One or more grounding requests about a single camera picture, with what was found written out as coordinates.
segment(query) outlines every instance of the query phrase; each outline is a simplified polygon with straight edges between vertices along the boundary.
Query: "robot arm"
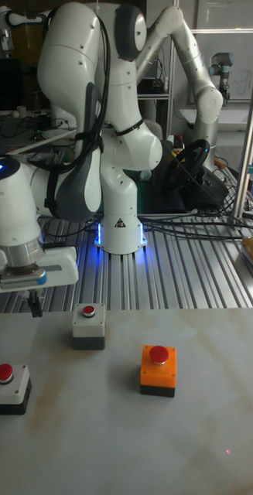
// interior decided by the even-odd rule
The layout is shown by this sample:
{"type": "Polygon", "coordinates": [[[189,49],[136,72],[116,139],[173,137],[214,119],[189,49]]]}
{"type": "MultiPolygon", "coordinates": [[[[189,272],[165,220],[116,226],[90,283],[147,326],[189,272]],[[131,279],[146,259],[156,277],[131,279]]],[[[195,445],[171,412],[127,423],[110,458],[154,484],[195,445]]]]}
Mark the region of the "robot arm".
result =
{"type": "Polygon", "coordinates": [[[178,7],[164,9],[150,28],[145,47],[136,60],[138,82],[147,72],[167,36],[171,36],[173,40],[196,102],[194,140],[206,139],[209,142],[210,153],[204,165],[214,169],[218,117],[223,98],[210,80],[197,41],[178,7]]]}
{"type": "Polygon", "coordinates": [[[11,28],[17,28],[26,24],[44,26],[49,13],[50,10],[38,14],[25,13],[20,15],[5,5],[0,7],[0,40],[6,56],[10,56],[14,50],[11,28]]]}
{"type": "Polygon", "coordinates": [[[100,206],[101,149],[96,136],[106,109],[94,84],[99,37],[98,17],[79,3],[59,8],[46,37],[40,85],[52,101],[75,115],[81,139],[74,162],[57,170],[0,158],[0,292],[70,285],[78,279],[73,247],[44,250],[36,208],[81,223],[100,206]]]}
{"type": "Polygon", "coordinates": [[[233,53],[216,53],[211,59],[211,67],[209,69],[209,74],[211,76],[220,76],[219,91],[223,96],[224,103],[223,107],[226,106],[230,99],[230,89],[229,85],[229,75],[231,66],[234,63],[233,53]]]}

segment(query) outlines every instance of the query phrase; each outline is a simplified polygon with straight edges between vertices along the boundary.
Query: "white table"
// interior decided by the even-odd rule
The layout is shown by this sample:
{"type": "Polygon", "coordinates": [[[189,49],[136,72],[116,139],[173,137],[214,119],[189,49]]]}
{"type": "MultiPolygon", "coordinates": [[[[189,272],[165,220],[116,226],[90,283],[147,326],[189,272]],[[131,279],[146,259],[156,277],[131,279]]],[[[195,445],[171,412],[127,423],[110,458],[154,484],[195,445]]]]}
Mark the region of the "white table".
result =
{"type": "Polygon", "coordinates": [[[108,312],[104,351],[71,314],[0,315],[0,363],[28,364],[0,416],[0,495],[253,495],[253,309],[108,312]],[[175,346],[175,398],[140,395],[142,345],[175,346]]]}

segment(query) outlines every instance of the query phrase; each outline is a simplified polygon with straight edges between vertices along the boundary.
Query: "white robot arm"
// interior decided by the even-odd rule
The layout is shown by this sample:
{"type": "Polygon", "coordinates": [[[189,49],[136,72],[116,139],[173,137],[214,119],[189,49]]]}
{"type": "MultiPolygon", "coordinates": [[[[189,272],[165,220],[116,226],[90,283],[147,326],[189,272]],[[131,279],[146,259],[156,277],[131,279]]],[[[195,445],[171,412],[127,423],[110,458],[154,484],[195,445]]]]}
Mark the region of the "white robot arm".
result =
{"type": "MultiPolygon", "coordinates": [[[[0,292],[75,283],[75,250],[44,251],[36,208],[41,214],[84,222],[100,205],[101,186],[104,219],[97,245],[107,252],[127,254],[145,243],[137,218],[136,185],[123,169],[153,169],[162,157],[161,143],[138,109],[135,59],[141,53],[140,77],[141,67],[149,62],[144,55],[150,51],[149,43],[155,39],[157,46],[169,33],[167,20],[161,15],[145,43],[145,20],[137,8],[103,3],[98,15],[96,8],[78,2],[59,7],[39,60],[41,89],[77,120],[74,162],[57,169],[36,169],[0,158],[0,292]],[[104,120],[109,123],[106,128],[104,120]]],[[[181,11],[169,12],[170,32],[187,75],[192,74],[189,79],[201,109],[201,127],[196,124],[196,131],[206,131],[214,124],[210,113],[215,108],[219,112],[221,94],[217,95],[194,51],[197,45],[181,11]]]]}
{"type": "Polygon", "coordinates": [[[24,26],[25,24],[37,24],[43,26],[46,23],[50,10],[38,14],[20,15],[13,12],[9,7],[0,7],[0,40],[2,49],[6,56],[10,56],[14,50],[12,42],[12,28],[24,26]]]}
{"type": "Polygon", "coordinates": [[[194,141],[205,139],[209,142],[210,152],[204,165],[214,170],[218,117],[223,98],[210,79],[197,41],[178,7],[164,9],[149,29],[145,47],[136,60],[137,80],[143,78],[168,36],[176,47],[197,106],[194,141]]]}

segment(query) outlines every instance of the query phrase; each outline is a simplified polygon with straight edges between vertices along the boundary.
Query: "emergency stop button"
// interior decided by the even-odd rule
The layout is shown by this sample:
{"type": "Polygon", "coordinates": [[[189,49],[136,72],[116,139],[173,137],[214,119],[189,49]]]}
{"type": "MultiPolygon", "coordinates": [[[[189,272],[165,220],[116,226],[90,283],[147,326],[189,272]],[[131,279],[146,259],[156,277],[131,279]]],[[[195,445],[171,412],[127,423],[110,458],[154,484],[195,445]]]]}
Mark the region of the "emergency stop button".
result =
{"type": "Polygon", "coordinates": [[[83,309],[83,315],[86,318],[92,318],[95,315],[95,308],[93,306],[85,306],[83,309]]]}
{"type": "Polygon", "coordinates": [[[162,366],[169,359],[169,351],[162,346],[154,346],[149,351],[149,357],[154,364],[162,366]]]}
{"type": "Polygon", "coordinates": [[[6,385],[13,379],[13,368],[10,364],[0,364],[0,384],[6,385]]]}

